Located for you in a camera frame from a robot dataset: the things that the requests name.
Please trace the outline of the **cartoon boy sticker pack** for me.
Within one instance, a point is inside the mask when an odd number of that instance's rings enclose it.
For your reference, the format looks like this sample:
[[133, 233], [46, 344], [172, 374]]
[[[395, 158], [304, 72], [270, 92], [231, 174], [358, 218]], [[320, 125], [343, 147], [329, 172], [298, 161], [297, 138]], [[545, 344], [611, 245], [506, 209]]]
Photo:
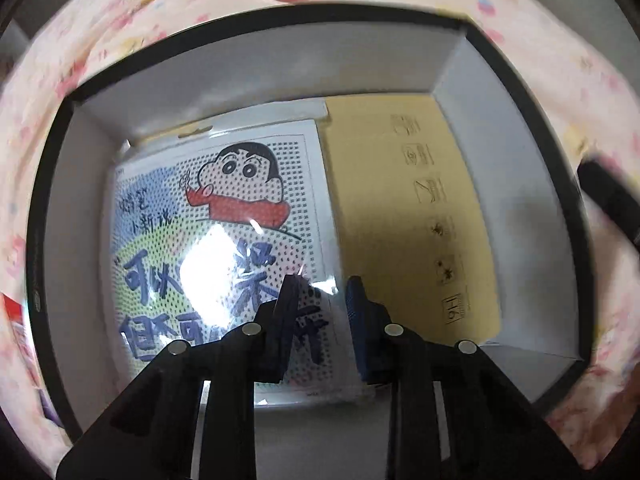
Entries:
[[349, 402], [358, 377], [320, 128], [324, 99], [273, 102], [126, 146], [107, 180], [104, 315], [126, 385], [177, 339], [250, 322], [288, 275], [300, 293], [288, 369], [261, 408]]

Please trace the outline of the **yellow paper envelope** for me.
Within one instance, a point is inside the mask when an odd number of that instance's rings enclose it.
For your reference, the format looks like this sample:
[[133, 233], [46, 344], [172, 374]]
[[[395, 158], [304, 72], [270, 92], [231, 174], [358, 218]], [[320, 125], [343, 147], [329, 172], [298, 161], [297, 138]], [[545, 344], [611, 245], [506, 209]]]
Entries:
[[473, 180], [426, 94], [330, 96], [321, 145], [341, 264], [424, 339], [482, 344], [501, 328]]

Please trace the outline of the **black cardboard storage box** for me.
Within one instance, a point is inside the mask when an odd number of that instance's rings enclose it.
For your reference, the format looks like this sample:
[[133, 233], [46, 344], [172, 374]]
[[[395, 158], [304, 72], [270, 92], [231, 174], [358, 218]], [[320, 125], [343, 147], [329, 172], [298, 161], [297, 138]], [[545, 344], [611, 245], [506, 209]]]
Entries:
[[70, 438], [117, 393], [98, 241], [120, 146], [251, 105], [395, 91], [434, 96], [470, 166], [502, 310], [491, 357], [538, 413], [560, 404], [590, 360], [594, 281], [582, 196], [544, 112], [463, 18], [311, 3], [178, 32], [100, 70], [58, 108], [28, 211], [26, 289], [44, 384]]

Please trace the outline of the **pink cartoon print blanket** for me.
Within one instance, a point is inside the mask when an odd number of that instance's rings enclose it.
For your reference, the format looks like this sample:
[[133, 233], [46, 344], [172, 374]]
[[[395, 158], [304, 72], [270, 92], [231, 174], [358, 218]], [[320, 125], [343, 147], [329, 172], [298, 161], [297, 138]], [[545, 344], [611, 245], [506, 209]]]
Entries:
[[[196, 24], [277, 2], [334, 0], [72, 0], [41, 29], [1, 84], [1, 409], [27, 457], [53, 474], [70, 448], [43, 415], [10, 323], [25, 299], [28, 203], [37, 162], [66, 94], [107, 66]], [[603, 156], [639, 196], [639, 90], [604, 47], [537, 0], [340, 0], [416, 4], [466, 15], [520, 72], [575, 170]], [[586, 468], [604, 466], [639, 407], [639, 263], [604, 214], [588, 207], [598, 283], [594, 364], [548, 417]]]

